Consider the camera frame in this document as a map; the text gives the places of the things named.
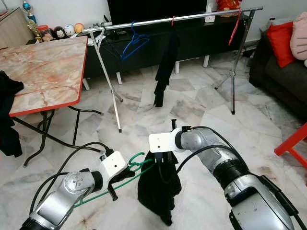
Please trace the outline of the green plastic hanger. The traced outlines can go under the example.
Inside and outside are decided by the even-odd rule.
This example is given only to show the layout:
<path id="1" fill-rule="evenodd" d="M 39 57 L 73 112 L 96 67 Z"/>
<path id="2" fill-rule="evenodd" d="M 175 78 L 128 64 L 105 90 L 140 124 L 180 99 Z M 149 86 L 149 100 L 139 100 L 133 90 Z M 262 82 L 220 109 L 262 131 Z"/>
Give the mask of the green plastic hanger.
<path id="1" fill-rule="evenodd" d="M 135 176 L 130 177 L 130 179 L 127 180 L 126 182 L 123 182 L 122 184 L 114 187 L 113 188 L 114 190 L 119 189 L 119 188 L 125 186 L 126 184 L 129 184 L 129 182 L 132 182 L 136 178 L 139 178 L 143 173 L 145 173 L 146 171 L 148 171 L 149 169 L 152 168 L 152 166 L 148 167 L 146 169 L 143 169 L 142 167 L 145 163 L 153 162 L 153 160 L 143 160 L 142 162 L 132 162 L 132 160 L 134 160 L 134 158 L 137 158 L 138 156 L 141 156 L 141 155 L 145 155 L 145 153 L 139 152 L 136 155 L 132 155 L 132 157 L 129 160 L 129 167 L 128 167 L 128 170 L 131 171 L 132 173 L 136 173 L 137 170 L 140 170 L 140 173 L 136 174 Z M 103 192 L 99 195 L 95 195 L 92 198 L 86 199 L 85 201 L 83 199 L 81 199 L 79 202 L 77 202 L 77 204 L 74 205 L 74 207 L 79 207 L 81 205 L 86 204 L 87 202 L 93 201 L 93 200 L 98 199 L 98 198 L 100 198 L 104 195 L 107 195 L 107 194 L 110 194 L 110 191 L 105 191 L 105 192 Z"/>

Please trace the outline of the black ribbed knit garment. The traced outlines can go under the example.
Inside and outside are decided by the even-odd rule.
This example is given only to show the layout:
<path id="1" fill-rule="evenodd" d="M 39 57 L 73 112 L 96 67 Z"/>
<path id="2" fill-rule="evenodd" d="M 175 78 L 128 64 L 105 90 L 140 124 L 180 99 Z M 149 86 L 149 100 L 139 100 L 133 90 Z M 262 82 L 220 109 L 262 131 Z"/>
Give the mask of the black ribbed knit garment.
<path id="1" fill-rule="evenodd" d="M 180 180 L 176 172 L 176 165 L 156 165 L 155 155 L 148 152 L 143 169 L 151 167 L 140 176 L 138 181 L 138 201 L 153 213 L 156 213 L 167 226 L 172 224 L 171 211 L 175 208 L 175 196 L 181 191 Z"/>

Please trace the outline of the blue plastic hanger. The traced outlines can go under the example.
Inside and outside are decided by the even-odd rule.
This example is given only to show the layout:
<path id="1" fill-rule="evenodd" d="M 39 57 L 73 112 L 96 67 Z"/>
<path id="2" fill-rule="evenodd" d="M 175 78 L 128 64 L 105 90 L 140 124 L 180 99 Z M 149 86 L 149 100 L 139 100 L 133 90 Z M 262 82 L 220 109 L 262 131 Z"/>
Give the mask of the blue plastic hanger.
<path id="1" fill-rule="evenodd" d="M 134 53 L 138 52 L 143 46 L 145 46 L 151 39 L 147 34 L 139 34 L 134 29 L 135 22 L 130 24 L 130 29 L 132 31 L 132 37 L 130 42 L 125 46 L 123 52 L 120 53 L 120 61 L 126 61 Z"/>

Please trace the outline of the black cloth garment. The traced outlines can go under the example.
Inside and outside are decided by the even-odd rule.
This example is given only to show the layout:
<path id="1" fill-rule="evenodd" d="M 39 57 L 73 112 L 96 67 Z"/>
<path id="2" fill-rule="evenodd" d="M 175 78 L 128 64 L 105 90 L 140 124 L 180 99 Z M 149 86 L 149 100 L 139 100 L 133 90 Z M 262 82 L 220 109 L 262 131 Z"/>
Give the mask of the black cloth garment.
<path id="1" fill-rule="evenodd" d="M 15 95 L 24 89 L 21 81 L 14 81 L 3 70 L 0 71 L 0 150 L 4 155 L 19 157 L 22 146 L 18 132 L 13 129 L 14 121 L 10 117 Z"/>

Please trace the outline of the black printed t-shirt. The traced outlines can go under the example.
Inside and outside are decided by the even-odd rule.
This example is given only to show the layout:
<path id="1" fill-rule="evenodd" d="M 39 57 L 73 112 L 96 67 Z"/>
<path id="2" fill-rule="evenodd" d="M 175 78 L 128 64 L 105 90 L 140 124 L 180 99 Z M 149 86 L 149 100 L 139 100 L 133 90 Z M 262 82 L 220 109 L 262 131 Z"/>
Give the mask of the black printed t-shirt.
<path id="1" fill-rule="evenodd" d="M 154 106 L 163 106 L 163 95 L 166 90 L 167 85 L 170 83 L 170 75 L 175 68 L 175 63 L 177 62 L 178 49 L 180 48 L 180 39 L 177 34 L 177 30 L 173 27 L 170 30 L 170 37 L 167 44 L 167 48 L 162 55 L 161 62 L 158 66 L 158 71 L 156 73 L 156 88 L 154 91 L 155 99 Z"/>

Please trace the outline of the black TV cabinet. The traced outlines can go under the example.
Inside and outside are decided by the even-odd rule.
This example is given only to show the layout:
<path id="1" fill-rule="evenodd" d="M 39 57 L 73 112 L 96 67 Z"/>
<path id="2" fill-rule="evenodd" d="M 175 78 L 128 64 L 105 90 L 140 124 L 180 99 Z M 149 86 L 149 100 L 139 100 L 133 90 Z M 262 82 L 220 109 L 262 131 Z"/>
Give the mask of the black TV cabinet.
<path id="1" fill-rule="evenodd" d="M 239 22 L 237 33 L 232 44 L 228 40 L 236 23 L 236 17 L 217 17 L 213 23 L 205 23 L 203 19 L 193 19 L 175 22 L 175 28 L 180 39 L 178 60 L 203 57 L 222 52 L 230 52 L 239 48 L 245 31 L 245 18 Z M 114 29 L 110 36 L 101 43 L 99 52 L 110 77 L 116 72 L 136 70 L 160 64 L 162 55 L 167 48 L 170 37 L 170 23 L 136 26 L 136 32 L 149 35 L 150 41 L 126 61 L 120 61 L 120 53 L 130 42 L 130 28 Z"/>

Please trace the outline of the red plastic stool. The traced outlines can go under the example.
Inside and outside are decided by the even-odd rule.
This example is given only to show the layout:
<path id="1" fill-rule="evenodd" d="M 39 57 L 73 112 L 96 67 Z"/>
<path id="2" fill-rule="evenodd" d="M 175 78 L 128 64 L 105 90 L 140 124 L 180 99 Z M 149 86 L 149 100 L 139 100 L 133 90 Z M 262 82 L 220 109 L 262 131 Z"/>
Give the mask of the red plastic stool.
<path id="1" fill-rule="evenodd" d="M 296 132 L 290 135 L 285 141 L 283 141 L 278 147 L 274 149 L 274 153 L 277 156 L 282 156 L 285 153 L 293 156 L 293 158 L 301 164 L 305 170 L 307 170 L 307 158 L 302 156 L 294 147 L 301 141 L 307 140 L 307 122 L 303 124 Z"/>

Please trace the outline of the marble pattern folding table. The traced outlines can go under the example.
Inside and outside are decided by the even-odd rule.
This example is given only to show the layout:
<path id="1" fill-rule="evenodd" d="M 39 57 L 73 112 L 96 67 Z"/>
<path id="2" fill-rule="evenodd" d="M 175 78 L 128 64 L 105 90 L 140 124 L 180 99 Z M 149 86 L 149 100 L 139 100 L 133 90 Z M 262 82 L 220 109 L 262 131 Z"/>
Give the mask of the marble pattern folding table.
<path id="1" fill-rule="evenodd" d="M 9 47 L 0 53 L 0 69 L 11 80 L 24 84 L 24 89 L 13 97 L 8 115 L 42 135 L 39 150 L 26 158 L 24 167 L 42 152 L 47 138 L 77 148 L 50 135 L 48 130 L 56 109 L 67 107 L 78 114 L 85 112 L 74 105 L 81 99 L 87 40 L 86 36 L 52 40 Z"/>

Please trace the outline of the silver metal clothes rack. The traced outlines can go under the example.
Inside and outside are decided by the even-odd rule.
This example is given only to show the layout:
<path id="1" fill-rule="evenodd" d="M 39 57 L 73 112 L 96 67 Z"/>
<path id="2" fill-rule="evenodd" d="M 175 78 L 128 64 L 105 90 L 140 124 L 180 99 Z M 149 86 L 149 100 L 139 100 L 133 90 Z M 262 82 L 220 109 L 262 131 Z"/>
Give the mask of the silver metal clothes rack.
<path id="1" fill-rule="evenodd" d="M 239 60 L 239 56 L 241 55 L 241 50 L 244 46 L 244 42 L 246 41 L 246 37 L 248 35 L 248 30 L 250 28 L 251 25 L 251 21 L 254 18 L 254 14 L 255 11 L 261 11 L 264 9 L 263 6 L 259 6 L 259 7 L 250 7 L 250 8 L 241 8 L 244 12 L 248 12 L 249 16 L 248 16 L 248 20 L 246 22 L 246 28 L 244 31 L 244 37 L 241 40 L 240 43 L 240 47 L 237 51 L 237 59 L 236 59 L 236 63 Z M 217 16 L 217 15 L 224 15 L 224 14 L 232 14 L 232 13 L 237 13 L 237 10 L 229 10 L 229 11 L 215 11 L 215 12 L 211 12 L 211 13 L 200 13 L 200 14 L 193 14 L 193 15 L 186 15 L 186 16 L 182 16 L 182 17 L 176 17 L 175 18 L 175 22 L 178 21 L 184 21 L 184 20 L 191 20 L 191 19 L 195 19 L 195 18 L 204 18 L 207 16 Z M 150 20 L 150 21 L 144 21 L 144 22 L 136 22 L 134 24 L 134 27 L 136 26 L 144 26 L 144 25 L 150 25 L 150 24 L 158 24 L 158 23 L 171 23 L 172 18 L 160 18 L 157 20 Z M 111 26 L 106 26 L 106 27 L 98 27 L 98 28 L 91 28 L 91 29 L 84 29 L 83 33 L 86 33 L 88 35 L 90 35 L 90 37 L 92 38 L 93 42 L 94 42 L 94 50 L 98 56 L 98 60 L 99 63 L 101 64 L 101 67 L 103 69 L 103 74 L 105 75 L 107 84 L 109 85 L 110 88 L 110 92 L 112 93 L 113 96 L 113 108 L 115 110 L 115 117 L 116 117 L 116 123 L 117 123 L 117 129 L 119 132 L 121 132 L 121 123 L 120 123 L 120 118 L 119 118 L 119 111 L 117 109 L 117 99 L 119 99 L 121 102 L 123 101 L 123 99 L 116 94 L 113 85 L 110 83 L 110 76 L 106 70 L 106 66 L 105 63 L 102 59 L 101 53 L 99 51 L 100 45 L 98 44 L 98 42 L 96 42 L 95 40 L 95 36 L 94 36 L 94 32 L 97 31 L 101 31 L 101 33 L 105 33 L 107 30 L 112 30 L 112 29 L 121 29 L 121 28 L 129 28 L 131 26 L 130 23 L 125 23 L 125 24 L 118 24 L 118 25 L 111 25 Z"/>

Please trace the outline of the Mickey Mouse plush head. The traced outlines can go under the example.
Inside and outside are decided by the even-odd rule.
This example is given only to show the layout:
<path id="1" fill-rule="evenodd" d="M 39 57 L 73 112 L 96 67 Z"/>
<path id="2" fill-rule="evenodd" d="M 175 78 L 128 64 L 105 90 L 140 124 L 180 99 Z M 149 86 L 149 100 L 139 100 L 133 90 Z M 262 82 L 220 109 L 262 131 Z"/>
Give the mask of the Mickey Mouse plush head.
<path id="1" fill-rule="evenodd" d="M 66 39 L 67 35 L 62 26 L 56 26 L 53 28 L 53 37 L 55 40 Z"/>

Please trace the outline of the red cushion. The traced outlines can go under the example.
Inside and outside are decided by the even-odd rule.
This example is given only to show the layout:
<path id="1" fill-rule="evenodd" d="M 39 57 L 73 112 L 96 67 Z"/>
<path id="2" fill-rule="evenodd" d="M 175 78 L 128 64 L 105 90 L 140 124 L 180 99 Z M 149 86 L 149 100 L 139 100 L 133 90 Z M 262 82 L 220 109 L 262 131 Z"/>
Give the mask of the red cushion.
<path id="1" fill-rule="evenodd" d="M 295 60 L 290 50 L 290 38 L 293 35 L 294 22 L 279 25 L 271 24 L 267 29 L 267 37 L 280 68 L 285 68 Z"/>

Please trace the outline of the red laughing Buddha statue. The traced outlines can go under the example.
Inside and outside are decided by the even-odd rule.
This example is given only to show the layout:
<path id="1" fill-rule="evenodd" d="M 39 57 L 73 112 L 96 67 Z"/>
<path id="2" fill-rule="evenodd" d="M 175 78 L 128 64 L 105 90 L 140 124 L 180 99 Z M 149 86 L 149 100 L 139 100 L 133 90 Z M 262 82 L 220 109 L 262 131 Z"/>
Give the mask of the red laughing Buddha statue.
<path id="1" fill-rule="evenodd" d="M 229 11 L 241 9 L 241 2 L 243 0 L 215 0 L 217 4 L 217 11 Z"/>

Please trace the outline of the pink Hello Kitty cushion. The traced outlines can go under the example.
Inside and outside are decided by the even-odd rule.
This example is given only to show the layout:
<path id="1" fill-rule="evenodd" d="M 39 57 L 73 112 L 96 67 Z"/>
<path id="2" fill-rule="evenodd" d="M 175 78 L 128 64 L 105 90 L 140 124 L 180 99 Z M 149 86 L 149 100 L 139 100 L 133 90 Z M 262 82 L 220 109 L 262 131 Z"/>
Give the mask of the pink Hello Kitty cushion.
<path id="1" fill-rule="evenodd" d="M 293 21 L 290 51 L 296 59 L 307 60 L 307 12 L 301 13 Z"/>

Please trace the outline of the light wooden sideboard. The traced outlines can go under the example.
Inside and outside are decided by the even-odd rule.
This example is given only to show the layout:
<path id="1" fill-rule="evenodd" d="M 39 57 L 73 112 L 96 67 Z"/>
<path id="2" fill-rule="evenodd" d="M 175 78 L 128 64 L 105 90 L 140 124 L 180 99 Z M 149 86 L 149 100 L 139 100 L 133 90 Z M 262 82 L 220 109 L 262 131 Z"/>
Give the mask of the light wooden sideboard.
<path id="1" fill-rule="evenodd" d="M 0 48 L 23 46 L 34 35 L 28 28 L 24 10 L 20 7 L 3 12 L 0 16 Z"/>

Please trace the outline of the trophy with blue ball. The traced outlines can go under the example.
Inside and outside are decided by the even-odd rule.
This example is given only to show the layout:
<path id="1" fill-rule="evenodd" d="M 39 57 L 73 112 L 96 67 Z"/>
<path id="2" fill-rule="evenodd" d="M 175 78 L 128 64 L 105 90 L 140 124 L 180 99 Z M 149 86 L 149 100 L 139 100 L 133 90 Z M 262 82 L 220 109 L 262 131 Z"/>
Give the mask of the trophy with blue ball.
<path id="1" fill-rule="evenodd" d="M 29 4 L 27 2 L 27 0 L 23 0 L 22 2 L 22 8 L 26 11 L 27 13 L 27 18 L 29 20 L 32 20 L 33 22 L 37 23 L 36 21 L 36 17 L 33 14 L 33 7 L 31 6 L 31 4 Z"/>

